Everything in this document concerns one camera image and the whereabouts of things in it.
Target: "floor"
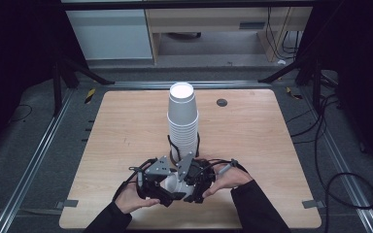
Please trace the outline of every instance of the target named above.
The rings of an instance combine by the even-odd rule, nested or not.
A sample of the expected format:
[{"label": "floor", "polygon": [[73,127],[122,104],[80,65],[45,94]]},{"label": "floor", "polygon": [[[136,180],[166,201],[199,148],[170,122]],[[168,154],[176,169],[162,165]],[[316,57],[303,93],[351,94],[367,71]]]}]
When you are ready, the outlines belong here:
[{"label": "floor", "polygon": [[[292,32],[285,40],[286,47],[293,47],[294,35]],[[285,60],[287,65],[291,61],[292,58]],[[256,80],[272,75],[283,66],[278,60],[266,61],[254,32],[239,35],[202,33],[201,38],[165,35],[160,56],[153,66],[125,64],[113,69],[93,67],[93,71],[119,83],[157,82],[162,87],[163,83],[174,80],[196,82],[197,85],[202,84],[201,82],[247,82],[248,88],[265,88],[256,86]],[[295,70],[267,86],[277,96],[290,134],[303,131],[316,121],[309,104],[311,87],[297,86],[294,83],[296,74]],[[77,89],[62,89],[64,97],[70,94],[70,101],[59,126],[53,129],[52,134],[46,134],[49,125],[55,120],[52,118],[51,82],[44,82],[24,92],[21,105],[0,136],[0,215],[7,213],[5,208],[9,204],[14,203],[11,207],[15,210],[13,218],[5,218],[8,224],[2,224],[5,227],[1,232],[80,232],[63,230],[58,226],[60,211],[55,206],[68,196],[90,134],[88,129],[96,118],[103,94],[122,87],[101,86],[83,75],[79,75],[79,78],[81,83]],[[96,90],[87,104],[85,99],[91,88]],[[322,89],[324,96],[333,92],[330,87]],[[317,127],[292,138],[314,198],[318,201],[325,200],[325,192],[314,166],[316,159],[319,160],[325,181],[340,169],[345,169],[340,164],[347,164],[349,171],[360,174],[373,185],[373,156],[360,151],[359,139],[343,110],[337,108],[337,102],[327,107],[325,124],[325,135],[318,140],[317,157],[314,156]],[[48,145],[41,144],[43,137],[50,138]],[[341,161],[334,155],[334,151],[342,154]],[[42,156],[37,158],[36,155],[40,153]],[[36,162],[35,167],[28,166],[31,160]],[[26,170],[34,171],[29,173],[29,179],[25,177]],[[371,202],[371,190],[364,183],[356,182],[360,187],[360,192],[356,193],[362,193],[364,199]],[[348,185],[351,185],[348,179],[337,180],[330,191],[351,202],[352,193],[349,193],[351,189]],[[25,190],[17,193],[17,186],[24,186]],[[11,197],[17,197],[19,201],[13,202]],[[326,211],[319,209],[319,212],[323,222],[320,228],[293,229],[293,232],[323,232],[327,222]],[[330,199],[329,232],[373,232],[373,225],[362,222],[368,215],[373,215],[373,210],[358,211]]]}]

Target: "table top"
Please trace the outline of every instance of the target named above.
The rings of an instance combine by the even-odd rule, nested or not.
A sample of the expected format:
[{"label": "table top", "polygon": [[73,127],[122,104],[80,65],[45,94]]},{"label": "table top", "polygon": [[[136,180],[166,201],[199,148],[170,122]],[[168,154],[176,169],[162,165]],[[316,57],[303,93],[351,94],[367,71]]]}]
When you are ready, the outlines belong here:
[{"label": "table top", "polygon": [[[59,224],[86,228],[111,202],[122,181],[149,158],[168,155],[169,90],[109,91],[94,122]],[[197,89],[201,157],[237,159],[290,228],[317,228],[316,208],[275,94],[269,89]],[[227,105],[219,107],[218,99]],[[203,204],[174,201],[132,213],[130,229],[241,228],[229,190]]]}]

